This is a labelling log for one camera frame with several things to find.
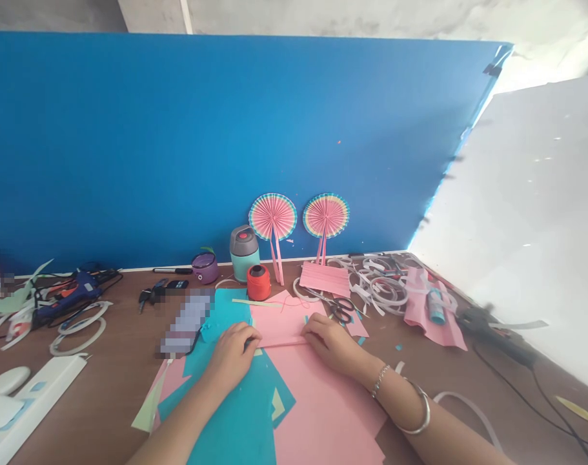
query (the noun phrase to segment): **silver bangle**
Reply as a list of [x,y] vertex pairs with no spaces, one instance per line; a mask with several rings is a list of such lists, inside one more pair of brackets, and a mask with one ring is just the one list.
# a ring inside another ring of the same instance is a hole
[[382,371],[380,371],[380,375],[378,376],[378,380],[376,381],[376,385],[373,387],[373,391],[371,391],[371,397],[376,398],[378,394],[378,389],[380,388],[380,383],[382,383],[382,379],[384,378],[384,373],[390,368],[388,365],[384,365]]
[[427,393],[424,390],[422,390],[418,384],[413,383],[412,381],[410,381],[406,377],[403,377],[403,379],[405,379],[408,383],[412,384],[412,387],[414,389],[416,389],[416,392],[418,392],[419,396],[423,398],[423,401],[425,403],[425,419],[423,420],[423,424],[421,425],[421,427],[418,429],[415,429],[413,431],[408,431],[407,429],[403,429],[399,425],[396,425],[396,426],[397,426],[397,428],[399,428],[400,430],[402,430],[406,434],[417,435],[427,429],[427,426],[429,426],[429,421],[431,420],[431,409],[429,408],[429,397],[427,396]]

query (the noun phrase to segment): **scissors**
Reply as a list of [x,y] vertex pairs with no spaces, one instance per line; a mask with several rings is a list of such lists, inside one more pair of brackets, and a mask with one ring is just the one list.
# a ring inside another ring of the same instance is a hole
[[355,311],[356,310],[356,306],[354,305],[354,302],[352,302],[351,300],[349,300],[348,298],[345,297],[337,297],[334,299],[328,298],[322,294],[320,294],[319,292],[313,290],[313,289],[309,289],[308,287],[302,287],[306,292],[308,292],[309,294],[322,299],[324,302],[326,302],[328,304],[328,308],[330,310],[330,313],[332,313],[335,317],[336,320],[338,320],[339,322],[343,323],[343,324],[348,324],[352,322],[352,315],[350,315],[348,312],[349,311]]

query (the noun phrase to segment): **hand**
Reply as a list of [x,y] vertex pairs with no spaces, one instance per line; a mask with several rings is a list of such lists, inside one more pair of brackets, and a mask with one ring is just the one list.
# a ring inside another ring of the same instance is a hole
[[343,326],[314,313],[302,329],[302,335],[330,368],[352,377],[367,389],[373,387],[369,382],[375,382],[384,362],[359,346]]
[[[245,348],[248,339],[251,341]],[[226,397],[248,373],[260,340],[261,334],[254,327],[244,322],[232,325],[221,334],[201,380]]]

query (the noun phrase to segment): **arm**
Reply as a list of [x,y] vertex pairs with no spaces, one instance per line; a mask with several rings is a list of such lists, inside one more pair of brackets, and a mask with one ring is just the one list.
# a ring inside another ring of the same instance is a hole
[[203,427],[248,373],[260,340],[257,329],[246,323],[225,331],[201,379],[127,465],[185,465]]
[[[332,369],[372,391],[385,363],[366,352],[333,320],[314,313],[302,335]],[[388,370],[376,398],[393,423],[415,430],[423,424],[425,408],[412,385]],[[431,421],[419,435],[405,435],[426,465],[511,465],[513,462],[449,412],[429,400]]]

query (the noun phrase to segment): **green water bottle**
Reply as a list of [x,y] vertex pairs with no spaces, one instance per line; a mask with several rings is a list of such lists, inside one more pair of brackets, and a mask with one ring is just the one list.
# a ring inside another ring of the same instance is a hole
[[231,254],[231,262],[234,264],[236,281],[247,282],[248,269],[259,265],[259,244],[251,226],[240,226],[231,232],[229,253]]

